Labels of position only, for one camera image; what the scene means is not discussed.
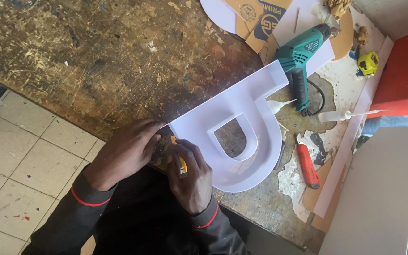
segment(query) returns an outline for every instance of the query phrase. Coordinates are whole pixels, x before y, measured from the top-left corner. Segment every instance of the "man's left hand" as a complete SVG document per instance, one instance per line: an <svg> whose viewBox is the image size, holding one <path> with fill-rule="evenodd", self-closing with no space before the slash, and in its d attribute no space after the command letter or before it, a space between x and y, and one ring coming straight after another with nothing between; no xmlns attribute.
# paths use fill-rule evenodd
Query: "man's left hand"
<svg viewBox="0 0 408 255"><path fill-rule="evenodd" d="M141 119L118 129L83 172L91 186L107 191L138 172L152 157L161 136L155 134L165 123Z"/></svg>

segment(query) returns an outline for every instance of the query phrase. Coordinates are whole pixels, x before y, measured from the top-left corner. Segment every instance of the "black jacket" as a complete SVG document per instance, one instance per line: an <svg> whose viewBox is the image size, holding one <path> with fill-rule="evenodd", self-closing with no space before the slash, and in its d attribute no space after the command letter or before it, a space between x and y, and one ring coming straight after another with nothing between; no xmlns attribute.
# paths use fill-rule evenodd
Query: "black jacket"
<svg viewBox="0 0 408 255"><path fill-rule="evenodd" d="M212 196L190 217L168 179L145 166L109 191L82 173L22 254L80 254L91 235L94 254L246 254L245 244Z"/></svg>

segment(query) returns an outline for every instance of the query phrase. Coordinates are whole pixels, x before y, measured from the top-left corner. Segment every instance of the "heat gun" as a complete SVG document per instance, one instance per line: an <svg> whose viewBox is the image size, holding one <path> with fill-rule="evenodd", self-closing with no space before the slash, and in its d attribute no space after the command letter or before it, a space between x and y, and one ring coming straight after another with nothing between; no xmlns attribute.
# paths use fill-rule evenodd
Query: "heat gun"
<svg viewBox="0 0 408 255"><path fill-rule="evenodd" d="M302 112L302 116L315 114L308 110L310 101L306 81L306 63L330 37L331 32L330 26L319 24L293 38L275 53L275 59L280 61L289 84L292 85L294 97L297 98L295 110ZM315 87L321 92L324 99L322 91L317 86Z"/></svg>

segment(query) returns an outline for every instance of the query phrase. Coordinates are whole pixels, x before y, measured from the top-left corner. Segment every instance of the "wooden workbench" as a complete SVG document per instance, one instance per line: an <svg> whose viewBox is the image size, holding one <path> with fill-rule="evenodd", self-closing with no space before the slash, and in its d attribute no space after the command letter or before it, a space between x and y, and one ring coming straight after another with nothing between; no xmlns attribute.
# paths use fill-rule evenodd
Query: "wooden workbench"
<svg viewBox="0 0 408 255"><path fill-rule="evenodd" d="M197 0L0 1L0 82L105 141L135 119L169 122L261 67L258 55L214 25ZM330 83L320 86L333 96ZM289 100L289 93L274 99ZM291 140L305 129L334 126L303 118L293 107L278 116ZM218 135L225 149L243 148L232 134ZM165 145L152 162L160 169ZM282 165L293 148L289 143ZM319 251L325 234L297 218L290 197L278 193L275 171L246 192L214 193L253 223Z"/></svg>

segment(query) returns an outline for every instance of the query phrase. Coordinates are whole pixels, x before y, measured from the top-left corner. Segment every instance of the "power cord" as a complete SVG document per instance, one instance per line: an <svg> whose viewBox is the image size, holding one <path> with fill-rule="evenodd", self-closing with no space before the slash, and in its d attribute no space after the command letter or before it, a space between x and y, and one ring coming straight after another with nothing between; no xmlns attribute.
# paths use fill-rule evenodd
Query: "power cord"
<svg viewBox="0 0 408 255"><path fill-rule="evenodd" d="M309 84L313 85L313 87L315 87L316 90L319 91L320 95L322 95L322 106L321 106L320 109L317 110L317 112L315 112L315 113L310 112L310 111L308 110L308 107L305 108L305 109L303 109L303 111L302 111L302 116L303 116L303 117L316 115L317 113L320 113L320 112L322 111L322 109L324 108L324 106L325 106L325 96L324 96L324 92L320 89L320 87L318 87L316 84L314 84L314 82L310 81L309 79L306 79L306 80L308 81Z"/></svg>

